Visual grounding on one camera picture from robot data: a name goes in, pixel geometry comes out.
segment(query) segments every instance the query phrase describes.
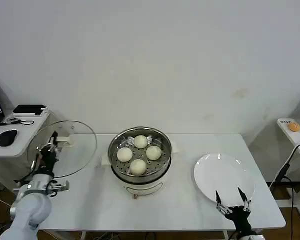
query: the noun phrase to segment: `white plate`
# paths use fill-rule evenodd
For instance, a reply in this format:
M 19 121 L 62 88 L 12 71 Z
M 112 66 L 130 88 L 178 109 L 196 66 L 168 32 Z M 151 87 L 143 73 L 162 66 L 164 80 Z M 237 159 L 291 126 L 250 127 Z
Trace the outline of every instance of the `white plate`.
M 250 200 L 255 192 L 255 183 L 243 164 L 232 156 L 211 153 L 202 156 L 194 166 L 194 179 L 198 188 L 210 200 L 216 202 L 216 190 L 222 204 L 242 205 L 238 187 Z

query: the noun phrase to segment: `table leg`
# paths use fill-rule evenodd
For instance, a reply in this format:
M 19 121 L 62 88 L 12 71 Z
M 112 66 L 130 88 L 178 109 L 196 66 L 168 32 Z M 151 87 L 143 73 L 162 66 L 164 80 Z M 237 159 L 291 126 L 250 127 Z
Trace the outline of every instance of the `table leg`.
M 296 193 L 291 188 L 287 188 L 286 190 L 291 198 L 292 198 L 292 191 L 293 191 L 293 194 L 294 194 L 293 207 L 295 207 L 300 214 L 300 191 L 298 193 Z M 276 200 L 276 204 L 278 205 L 279 208 L 291 208 L 291 206 L 292 206 L 291 198 L 288 200 Z
M 224 239 L 228 240 L 229 239 L 228 231 L 223 230 L 222 232 L 223 232 Z
M 82 233 L 81 233 L 81 237 L 80 237 L 80 240 L 85 240 L 86 239 L 86 231 L 83 231 Z

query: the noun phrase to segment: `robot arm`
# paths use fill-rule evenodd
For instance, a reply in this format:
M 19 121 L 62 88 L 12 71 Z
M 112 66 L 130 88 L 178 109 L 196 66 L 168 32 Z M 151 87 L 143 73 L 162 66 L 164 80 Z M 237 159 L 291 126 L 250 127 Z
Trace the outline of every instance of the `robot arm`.
M 69 189 L 69 182 L 59 184 L 54 180 L 53 168 L 58 161 L 56 132 L 40 151 L 37 159 L 40 159 L 39 167 L 33 172 L 32 180 L 14 191 L 17 197 L 10 208 L 10 216 L 13 219 L 11 227 L 6 230 L 0 240 L 36 240 L 39 224 L 42 223 L 51 212 L 50 194 Z
M 243 200 L 243 205 L 240 206 L 225 206 L 221 202 L 221 198 L 217 191 L 216 195 L 216 209 L 225 216 L 225 218 L 233 221 L 235 225 L 235 231 L 238 233 L 237 240 L 264 240 L 263 235 L 258 235 L 252 230 L 248 221 L 248 217 L 251 213 L 250 203 L 251 200 L 247 199 L 245 193 L 238 187 L 239 194 Z

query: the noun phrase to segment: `orange object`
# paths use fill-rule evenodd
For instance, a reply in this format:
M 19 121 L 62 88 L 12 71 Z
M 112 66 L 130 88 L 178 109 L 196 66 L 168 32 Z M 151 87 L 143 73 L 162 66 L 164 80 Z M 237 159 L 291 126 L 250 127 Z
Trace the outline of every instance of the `orange object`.
M 288 128 L 292 131 L 292 132 L 298 132 L 300 131 L 300 125 L 296 122 L 290 122 L 288 124 Z

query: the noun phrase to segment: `desk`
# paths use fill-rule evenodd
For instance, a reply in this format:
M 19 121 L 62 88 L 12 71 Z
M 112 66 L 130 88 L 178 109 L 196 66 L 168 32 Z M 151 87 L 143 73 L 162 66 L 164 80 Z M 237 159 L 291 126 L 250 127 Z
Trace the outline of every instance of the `desk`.
M 293 132 L 288 128 L 288 124 L 290 122 L 296 122 L 300 124 L 300 120 L 293 119 L 293 118 L 279 118 L 277 120 L 278 126 L 281 128 L 281 130 L 284 132 L 284 134 L 287 136 L 287 138 L 290 140 L 290 142 L 293 144 L 293 146 L 296 146 L 300 144 L 300 131 Z M 292 191 L 294 191 L 291 188 L 287 188 L 287 192 L 289 193 L 290 197 L 292 197 Z M 292 205 L 292 199 L 289 200 L 277 200 L 276 201 L 278 206 L 280 208 L 290 208 Z M 294 207 L 298 210 L 300 214 L 300 191 L 298 193 L 294 192 Z
M 10 146 L 0 146 L 0 183 L 8 189 L 15 187 L 16 172 L 22 166 L 22 160 L 20 156 L 27 149 L 30 141 L 42 127 L 46 121 L 49 112 L 43 113 L 42 116 L 25 116 L 18 117 L 23 120 L 33 120 L 32 125 L 12 124 L 0 126 L 0 134 L 8 130 L 17 130 L 17 135 L 14 142 Z
M 225 153 L 244 162 L 255 180 L 249 222 L 254 229 L 282 228 L 286 222 L 240 134 L 168 134 L 179 152 L 172 155 L 164 188 L 133 199 L 100 161 L 114 134 L 97 134 L 97 151 L 89 165 L 63 178 L 68 191 L 51 198 L 52 211 L 40 225 L 60 231 L 223 231 L 234 230 L 193 181 L 196 161 L 207 153 Z M 79 134 L 81 144 L 93 141 Z

